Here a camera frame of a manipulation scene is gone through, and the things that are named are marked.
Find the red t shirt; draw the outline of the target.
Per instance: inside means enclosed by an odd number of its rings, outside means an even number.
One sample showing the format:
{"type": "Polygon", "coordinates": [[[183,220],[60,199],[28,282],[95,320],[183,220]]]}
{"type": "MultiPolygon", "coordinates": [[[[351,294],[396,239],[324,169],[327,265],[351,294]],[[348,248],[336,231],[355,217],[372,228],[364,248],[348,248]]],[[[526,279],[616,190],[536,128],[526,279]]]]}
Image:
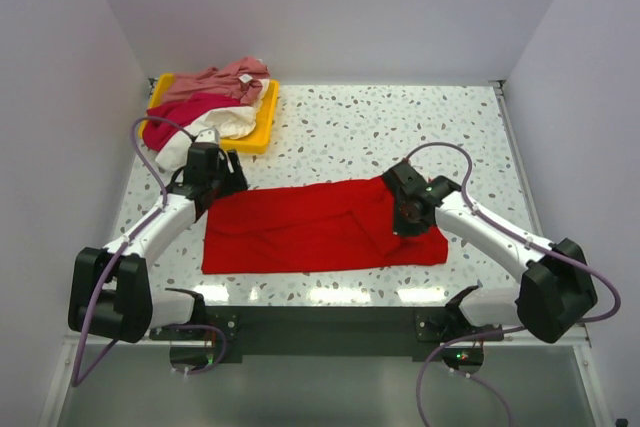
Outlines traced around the red t shirt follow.
{"type": "Polygon", "coordinates": [[[201,270],[315,273],[447,261],[438,229],[401,237],[392,226],[393,196],[379,177],[244,191],[210,208],[201,270]]]}

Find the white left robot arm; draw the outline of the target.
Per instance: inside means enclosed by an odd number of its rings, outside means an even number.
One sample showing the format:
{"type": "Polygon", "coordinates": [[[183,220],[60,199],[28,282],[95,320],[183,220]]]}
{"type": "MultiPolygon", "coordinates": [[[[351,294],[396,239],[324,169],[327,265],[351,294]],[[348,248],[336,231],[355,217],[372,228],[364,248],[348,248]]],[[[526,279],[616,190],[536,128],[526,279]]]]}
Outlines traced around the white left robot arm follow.
{"type": "Polygon", "coordinates": [[[188,149],[186,165],[160,187],[154,206],[128,231],[77,255],[68,309],[71,330],[128,343],[171,325],[185,339],[205,332],[203,297],[174,288],[154,293],[149,269],[218,199],[247,190],[248,183],[235,150],[196,142],[188,149]]]}

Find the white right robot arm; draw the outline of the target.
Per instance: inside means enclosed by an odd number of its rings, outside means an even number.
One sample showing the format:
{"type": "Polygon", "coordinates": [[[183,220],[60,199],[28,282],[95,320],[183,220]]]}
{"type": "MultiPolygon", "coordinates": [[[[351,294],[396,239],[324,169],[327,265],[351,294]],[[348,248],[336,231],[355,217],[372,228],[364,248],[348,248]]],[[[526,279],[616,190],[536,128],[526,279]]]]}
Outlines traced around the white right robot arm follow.
{"type": "Polygon", "coordinates": [[[554,343],[597,303],[585,256],[575,242],[554,243],[486,213],[445,176],[422,177],[408,161],[382,176],[393,197],[392,230],[402,238],[443,230],[469,242],[515,281],[512,288],[469,286],[446,304],[445,326],[459,340],[492,325],[521,326],[554,343]]]}

